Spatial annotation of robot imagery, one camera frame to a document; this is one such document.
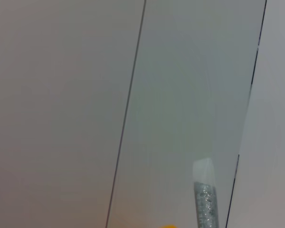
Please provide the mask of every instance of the gray wall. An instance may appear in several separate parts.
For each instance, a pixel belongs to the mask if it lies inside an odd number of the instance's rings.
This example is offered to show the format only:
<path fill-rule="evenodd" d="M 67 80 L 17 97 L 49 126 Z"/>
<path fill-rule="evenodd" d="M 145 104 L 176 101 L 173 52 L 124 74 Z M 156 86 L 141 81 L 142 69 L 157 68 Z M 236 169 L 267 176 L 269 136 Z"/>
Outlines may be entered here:
<path fill-rule="evenodd" d="M 0 228 L 104 228 L 142 0 L 0 0 Z"/>
<path fill-rule="evenodd" d="M 285 0 L 267 1 L 229 227 L 285 227 Z"/>
<path fill-rule="evenodd" d="M 226 225 L 264 0 L 147 1 L 110 228 L 197 228 L 192 163 Z"/>

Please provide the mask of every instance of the glitter tube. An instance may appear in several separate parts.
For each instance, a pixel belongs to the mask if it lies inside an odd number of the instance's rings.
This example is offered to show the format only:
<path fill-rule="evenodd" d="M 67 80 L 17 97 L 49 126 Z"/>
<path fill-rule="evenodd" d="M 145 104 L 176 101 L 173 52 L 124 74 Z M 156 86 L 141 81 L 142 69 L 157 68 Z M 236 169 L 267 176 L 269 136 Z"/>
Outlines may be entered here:
<path fill-rule="evenodd" d="M 193 163 L 193 183 L 198 228 L 219 228 L 218 201 L 211 158 Z"/>

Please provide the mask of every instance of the silver glitter object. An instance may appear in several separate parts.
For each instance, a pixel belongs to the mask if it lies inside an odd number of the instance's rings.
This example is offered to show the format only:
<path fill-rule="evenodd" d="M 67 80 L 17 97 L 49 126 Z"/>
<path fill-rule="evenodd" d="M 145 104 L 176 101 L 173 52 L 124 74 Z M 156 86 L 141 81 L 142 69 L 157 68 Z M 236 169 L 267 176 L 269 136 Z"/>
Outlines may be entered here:
<path fill-rule="evenodd" d="M 198 228 L 219 228 L 218 201 L 215 187 L 194 183 Z"/>

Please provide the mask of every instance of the white surface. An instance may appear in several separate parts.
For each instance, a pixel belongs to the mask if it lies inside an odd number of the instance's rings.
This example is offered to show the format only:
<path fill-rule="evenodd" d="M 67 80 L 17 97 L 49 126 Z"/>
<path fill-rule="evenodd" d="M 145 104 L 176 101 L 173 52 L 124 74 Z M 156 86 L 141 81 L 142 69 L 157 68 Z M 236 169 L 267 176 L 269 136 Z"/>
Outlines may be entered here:
<path fill-rule="evenodd" d="M 197 228 L 205 157 L 226 225 L 264 4 L 147 1 L 109 228 Z"/>
<path fill-rule="evenodd" d="M 285 227 L 285 0 L 267 1 L 228 227 Z"/>
<path fill-rule="evenodd" d="M 0 228 L 104 228 L 142 0 L 0 0 Z"/>

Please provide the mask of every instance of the glass panel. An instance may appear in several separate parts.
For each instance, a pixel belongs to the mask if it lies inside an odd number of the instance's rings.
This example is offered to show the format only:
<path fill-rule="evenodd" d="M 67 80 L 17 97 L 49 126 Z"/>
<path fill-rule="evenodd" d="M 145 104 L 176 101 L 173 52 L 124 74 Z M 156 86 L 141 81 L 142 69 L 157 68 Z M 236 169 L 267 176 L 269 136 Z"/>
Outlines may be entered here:
<path fill-rule="evenodd" d="M 109 228 L 225 227 L 264 4 L 147 2 Z"/>

